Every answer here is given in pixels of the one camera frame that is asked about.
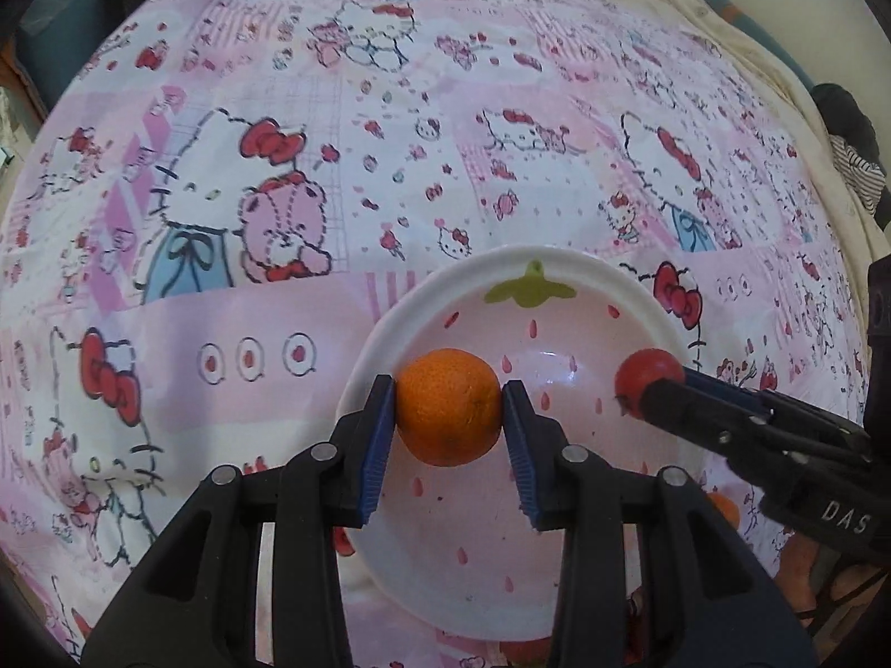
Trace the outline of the person's right hand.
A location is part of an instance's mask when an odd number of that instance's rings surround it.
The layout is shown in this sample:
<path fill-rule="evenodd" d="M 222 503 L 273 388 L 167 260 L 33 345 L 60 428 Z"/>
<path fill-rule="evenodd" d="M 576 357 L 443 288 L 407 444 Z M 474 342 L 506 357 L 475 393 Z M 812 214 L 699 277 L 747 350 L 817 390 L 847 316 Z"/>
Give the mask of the person's right hand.
<path fill-rule="evenodd" d="M 799 617 L 799 623 L 804 627 L 812 623 L 810 612 L 819 606 L 811 588 L 811 572 L 819 552 L 820 546 L 815 541 L 800 534 L 793 534 L 779 555 L 779 572 L 775 576 L 776 587 L 789 602 L 791 609 Z"/>

